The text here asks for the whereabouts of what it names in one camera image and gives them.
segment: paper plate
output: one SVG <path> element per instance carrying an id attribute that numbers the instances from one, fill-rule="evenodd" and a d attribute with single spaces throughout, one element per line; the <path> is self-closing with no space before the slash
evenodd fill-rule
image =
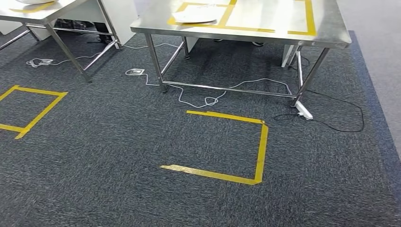
<path id="1" fill-rule="evenodd" d="M 52 1 L 57 1 L 57 0 L 16 0 L 21 3 L 27 4 L 27 5 L 34 5 L 34 4 L 43 4 L 43 3 L 48 3 Z"/>

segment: white plate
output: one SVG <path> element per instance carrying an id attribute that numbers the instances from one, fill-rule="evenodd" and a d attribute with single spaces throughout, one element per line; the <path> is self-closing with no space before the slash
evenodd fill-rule
<path id="1" fill-rule="evenodd" d="M 16 0 L 21 3 L 27 4 L 27 5 L 34 5 L 34 4 L 43 4 L 43 3 L 48 3 L 51 1 L 57 1 L 57 0 Z"/>
<path id="2" fill-rule="evenodd" d="M 186 9 L 181 12 L 173 13 L 173 17 L 178 23 L 205 23 L 217 19 L 216 5 L 209 4 L 199 6 L 194 9 Z"/>

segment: white cable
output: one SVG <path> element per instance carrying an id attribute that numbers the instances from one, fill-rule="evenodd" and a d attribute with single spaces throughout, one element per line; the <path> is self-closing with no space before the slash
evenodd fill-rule
<path id="1" fill-rule="evenodd" d="M 126 47 L 128 47 L 128 48 L 131 48 L 131 49 L 134 49 L 134 50 L 137 50 L 137 49 L 142 49 L 142 48 L 147 48 L 147 47 L 149 47 L 149 46 L 143 46 L 143 47 L 132 47 L 132 46 L 127 46 L 127 45 L 125 45 L 125 44 L 122 44 L 122 43 L 120 43 L 120 42 L 116 42 L 116 43 L 118 43 L 118 44 L 121 44 L 121 45 L 123 45 L 123 46 L 126 46 Z M 172 45 L 172 44 L 159 44 L 159 45 L 156 45 L 155 47 L 159 47 L 159 46 L 162 46 L 162 45 L 169 45 L 169 46 L 173 46 L 173 47 L 179 47 L 179 46 L 174 46 L 174 45 Z"/>
<path id="2" fill-rule="evenodd" d="M 119 43 L 119 44 L 121 44 L 121 45 L 123 45 L 123 46 L 125 46 L 125 47 L 131 48 L 131 49 L 134 49 L 134 50 L 142 49 L 142 48 L 147 48 L 147 47 L 148 47 L 148 46 L 143 46 L 143 47 L 132 47 L 132 46 L 128 46 L 128 45 L 122 44 L 122 43 L 120 43 L 120 42 L 116 42 L 116 43 Z M 172 44 L 159 44 L 159 45 L 156 45 L 155 47 L 159 47 L 159 46 L 162 46 L 162 45 L 169 45 L 169 46 L 173 46 L 173 47 L 178 48 L 178 46 L 175 46 L 175 45 L 172 45 Z M 81 57 L 77 57 L 76 59 L 80 59 L 80 58 L 93 58 L 93 57 L 95 57 L 96 55 L 98 55 L 98 54 L 100 54 L 100 53 L 101 53 L 101 52 L 95 53 L 95 54 L 92 55 L 92 56 L 81 56 Z M 35 60 L 40 60 L 40 62 L 39 62 L 38 64 L 35 64 L 35 62 L 34 62 Z M 64 60 L 64 61 L 61 61 L 61 62 L 59 62 L 59 63 L 53 64 L 53 63 L 52 63 L 52 62 L 53 62 L 52 59 L 34 58 L 34 59 L 30 60 L 30 61 L 27 61 L 26 64 L 32 66 L 33 68 L 38 68 L 38 67 L 41 66 L 41 65 L 60 65 L 60 64 L 62 64 L 62 63 L 64 63 L 64 62 L 68 62 L 68 61 L 70 61 L 70 60 L 68 59 L 68 60 Z"/>
<path id="3" fill-rule="evenodd" d="M 142 75 L 145 75 L 145 76 L 146 76 L 146 83 L 145 83 L 146 85 L 150 85 L 150 86 L 159 86 L 159 84 L 149 84 L 149 83 L 148 83 L 148 81 L 149 81 L 149 75 L 148 75 L 148 74 L 145 74 L 145 73 L 143 73 L 143 74 L 129 74 L 128 72 L 131 71 L 131 70 L 132 70 L 132 69 L 126 71 L 125 74 L 128 75 L 128 76 L 142 76 Z M 253 82 L 258 82 L 258 81 L 261 81 L 261 80 L 269 80 L 269 81 L 272 81 L 272 82 L 276 82 L 276 83 L 279 83 L 279 84 L 283 84 L 283 85 L 286 86 L 288 93 L 289 93 L 290 95 L 292 95 L 291 90 L 289 89 L 289 87 L 288 87 L 288 85 L 287 85 L 286 83 L 283 83 L 283 82 L 280 82 L 280 81 L 276 81 L 276 80 L 273 80 L 273 79 L 268 79 L 268 78 L 262 78 L 262 79 L 256 79 L 256 80 L 247 80 L 247 81 L 243 81 L 243 82 L 241 82 L 241 83 L 239 83 L 239 84 L 237 84 L 237 85 L 235 85 L 235 86 L 229 87 L 229 88 L 235 88 L 235 87 L 238 87 L 238 86 L 240 86 L 240 85 L 242 85 L 242 84 L 244 84 L 244 83 L 253 83 Z M 184 88 L 178 87 L 178 86 L 175 86 L 175 85 L 171 85 L 171 84 L 167 84 L 167 85 L 169 85 L 169 86 L 171 86 L 171 87 L 175 87 L 175 88 L 181 89 L 180 96 L 178 97 L 178 101 L 179 101 L 180 103 L 185 103 L 185 104 L 188 104 L 188 105 L 190 105 L 190 106 L 192 106 L 192 107 L 195 107 L 195 108 L 198 108 L 198 109 L 199 109 L 199 108 L 203 108 L 203 107 L 205 107 L 205 106 L 212 106 L 212 105 L 218 103 L 218 99 L 221 98 L 221 97 L 223 97 L 223 96 L 227 93 L 227 91 L 224 91 L 222 95 L 220 95 L 220 96 L 218 96 L 218 97 L 216 97 L 216 98 L 214 98 L 214 97 L 205 97 L 205 98 L 204 98 L 205 105 L 195 106 L 195 105 L 193 105 L 193 104 L 191 104 L 191 103 L 188 103 L 188 102 L 185 102 L 185 101 L 181 100 L 181 98 L 182 98 L 182 96 L 183 96 L 183 93 L 184 93 Z"/>

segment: table leg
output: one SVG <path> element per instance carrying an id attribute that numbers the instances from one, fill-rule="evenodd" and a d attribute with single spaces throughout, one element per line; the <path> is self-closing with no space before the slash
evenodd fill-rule
<path id="1" fill-rule="evenodd" d="M 154 46 L 153 40 L 152 40 L 152 35 L 145 34 L 145 38 L 146 38 L 146 43 L 148 44 L 148 47 L 149 47 L 150 56 L 152 57 L 153 66 L 155 67 L 156 76 L 159 81 L 159 85 L 162 89 L 162 92 L 165 93 L 165 92 L 167 92 L 167 87 L 163 84 L 163 76 L 162 76 L 162 72 L 160 70 L 159 60 L 157 59 L 155 46 Z"/>
<path id="2" fill-rule="evenodd" d="M 184 44 L 184 51 L 185 51 L 185 59 L 190 59 L 191 57 L 189 56 L 189 50 L 188 50 L 188 43 L 187 43 L 187 37 L 182 36 Z"/>
<path id="3" fill-rule="evenodd" d="M 12 44 L 13 42 L 17 41 L 18 39 L 20 39 L 21 37 L 23 37 L 24 35 L 28 34 L 29 31 L 26 30 L 24 32 L 22 32 L 21 34 L 15 36 L 14 38 L 12 38 L 10 41 L 6 42 L 5 44 L 3 44 L 2 46 L 0 46 L 0 51 L 4 48 L 6 48 L 7 46 L 9 46 L 10 44 Z"/>
<path id="4" fill-rule="evenodd" d="M 72 64 L 78 69 L 78 71 L 82 74 L 82 76 L 85 78 L 85 80 L 88 83 L 92 83 L 91 78 L 87 75 L 87 73 L 84 71 L 82 66 L 78 63 L 77 59 L 75 59 L 74 55 L 72 55 L 71 51 L 68 49 L 68 47 L 65 45 L 65 43 L 60 39 L 59 35 L 56 33 L 56 31 L 53 30 L 53 27 L 50 24 L 44 25 L 47 29 L 47 31 L 52 35 L 56 43 L 61 47 L 61 49 L 64 51 L 65 55 L 71 60 Z"/>
<path id="5" fill-rule="evenodd" d="M 288 58 L 289 58 L 293 48 L 294 48 L 294 45 L 284 45 L 283 59 L 281 61 L 282 68 L 284 68 L 286 66 Z"/>
<path id="6" fill-rule="evenodd" d="M 115 31 L 115 28 L 114 28 L 114 26 L 113 26 L 113 24 L 112 24 L 112 21 L 111 21 L 109 15 L 107 14 L 107 11 L 106 11 L 106 9 L 105 9 L 105 6 L 103 5 L 102 0 L 97 0 L 97 3 L 99 4 L 99 7 L 100 7 L 100 9 L 101 9 L 101 11 L 102 11 L 102 13 L 103 13 L 103 16 L 104 16 L 104 18 L 106 19 L 106 24 L 109 26 L 109 28 L 110 28 L 110 30 L 111 30 L 111 33 L 112 33 L 113 36 L 114 36 L 114 39 L 115 39 L 115 40 L 118 40 L 118 42 L 121 42 L 120 39 L 119 39 L 118 36 L 117 36 L 117 32 Z M 121 49 L 121 48 L 122 48 L 122 45 L 119 44 L 119 43 L 117 43 L 117 49 Z"/>
<path id="7" fill-rule="evenodd" d="M 22 23 L 22 25 L 29 30 L 29 33 L 31 33 L 32 37 L 37 41 L 40 42 L 40 39 L 35 35 L 35 33 L 32 31 L 32 29 L 28 26 L 26 26 L 26 23 Z"/>
<path id="8" fill-rule="evenodd" d="M 306 77 L 304 84 L 299 89 L 298 94 L 296 95 L 296 98 L 292 101 L 292 103 L 291 103 L 292 107 L 296 106 L 296 102 L 299 101 L 299 99 L 302 97 L 303 93 L 308 88 L 309 84 L 312 82 L 313 77 L 316 75 L 319 67 L 323 63 L 324 58 L 326 57 L 329 50 L 330 50 L 330 48 L 323 49 L 323 51 L 320 54 L 319 58 L 317 59 L 316 63 L 313 65 L 311 71 L 309 72 L 308 76 Z"/>
<path id="9" fill-rule="evenodd" d="M 295 57 L 296 52 L 297 52 L 297 51 L 301 51 L 301 49 L 302 49 L 302 46 L 296 46 L 295 52 L 294 52 L 294 54 L 292 55 L 291 61 L 290 61 L 289 64 L 288 64 L 288 67 L 289 67 L 289 68 L 292 67 L 292 65 L 294 65 L 295 60 L 296 60 L 296 57 Z"/>

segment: yellow tape square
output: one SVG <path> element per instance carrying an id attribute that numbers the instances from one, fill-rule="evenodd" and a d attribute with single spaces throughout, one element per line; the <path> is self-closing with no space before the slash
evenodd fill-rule
<path id="1" fill-rule="evenodd" d="M 241 116 L 235 116 L 235 115 L 230 115 L 230 114 L 225 114 L 225 113 L 216 113 L 216 112 L 210 112 L 210 111 L 199 112 L 199 111 L 188 110 L 187 114 L 197 114 L 197 115 L 203 115 L 203 116 L 220 117 L 220 118 L 227 118 L 227 119 L 232 119 L 232 120 L 237 120 L 237 121 L 261 124 L 262 125 L 261 139 L 259 142 L 259 151 L 258 151 L 258 159 L 256 161 L 255 177 L 253 179 L 249 179 L 249 178 L 227 175 L 227 174 L 220 174 L 220 173 L 215 173 L 215 172 L 211 172 L 211 171 L 195 169 L 195 168 L 179 166 L 179 165 L 160 166 L 161 168 L 175 170 L 175 171 L 181 171 L 181 172 L 185 172 L 185 173 L 189 173 L 189 174 L 216 178 L 216 179 L 225 180 L 225 181 L 232 181 L 232 182 L 236 182 L 236 183 L 244 183 L 244 184 L 249 184 L 249 185 L 255 185 L 255 184 L 262 182 L 264 160 L 265 160 L 265 156 L 266 156 L 267 136 L 268 136 L 268 130 L 269 130 L 269 128 L 267 127 L 267 125 L 265 124 L 264 121 L 259 120 L 259 119 L 254 119 L 254 118 L 241 117 Z"/>
<path id="2" fill-rule="evenodd" d="M 295 1 L 304 1 L 305 2 L 305 15 L 306 15 L 307 31 L 288 31 L 288 34 L 316 36 L 317 32 L 316 32 L 316 27 L 315 27 L 315 23 L 314 23 L 312 0 L 295 0 Z M 225 10 L 223 16 L 220 18 L 218 24 L 216 24 L 216 25 L 198 24 L 198 23 L 191 23 L 191 24 L 177 23 L 175 21 L 174 17 L 170 17 L 169 20 L 167 21 L 167 24 L 179 25 L 179 26 L 192 26 L 192 27 L 211 27 L 211 28 L 254 31 L 254 32 L 271 32 L 271 33 L 276 32 L 274 29 L 227 26 L 228 19 L 229 19 L 231 13 L 233 12 L 236 3 L 237 3 L 237 0 L 231 0 L 228 5 L 217 5 L 218 7 L 225 7 L 226 10 Z M 202 5 L 207 5 L 207 4 L 183 2 L 182 5 L 178 8 L 178 10 L 176 12 L 184 11 L 189 5 L 202 6 Z"/>
<path id="3" fill-rule="evenodd" d="M 11 94 L 14 90 L 18 91 L 26 91 L 26 92 L 32 92 L 32 93 L 38 93 L 38 94 L 44 94 L 44 95 L 52 95 L 52 96 L 57 96 L 56 99 L 54 99 L 42 112 L 40 112 L 26 127 L 17 127 L 17 126 L 12 126 L 12 125 L 6 125 L 6 124 L 0 124 L 0 129 L 4 130 L 10 130 L 10 131 L 17 131 L 19 134 L 15 137 L 15 139 L 20 139 L 25 134 L 27 134 L 31 128 L 42 118 L 44 117 L 68 92 L 55 92 L 55 91 L 46 91 L 46 90 L 39 90 L 39 89 L 33 89 L 33 88 L 27 88 L 27 87 L 20 87 L 18 85 L 13 86 L 10 88 L 8 91 L 6 91 L 4 94 L 0 96 L 0 101 L 3 100 L 6 96 Z"/>

